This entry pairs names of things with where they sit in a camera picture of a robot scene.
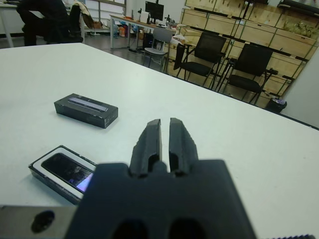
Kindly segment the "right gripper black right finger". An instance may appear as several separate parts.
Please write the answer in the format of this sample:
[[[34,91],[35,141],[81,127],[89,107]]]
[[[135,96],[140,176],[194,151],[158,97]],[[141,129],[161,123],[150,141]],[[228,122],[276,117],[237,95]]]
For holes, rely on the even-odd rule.
[[[188,175],[199,160],[197,147],[183,122],[171,118],[169,124],[169,166],[176,176]]]

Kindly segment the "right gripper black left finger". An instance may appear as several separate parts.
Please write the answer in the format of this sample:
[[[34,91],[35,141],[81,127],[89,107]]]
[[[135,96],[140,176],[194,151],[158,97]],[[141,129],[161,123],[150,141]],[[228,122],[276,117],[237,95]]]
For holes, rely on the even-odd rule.
[[[154,119],[147,123],[133,148],[130,174],[136,178],[146,177],[153,171],[157,162],[161,161],[161,121]]]

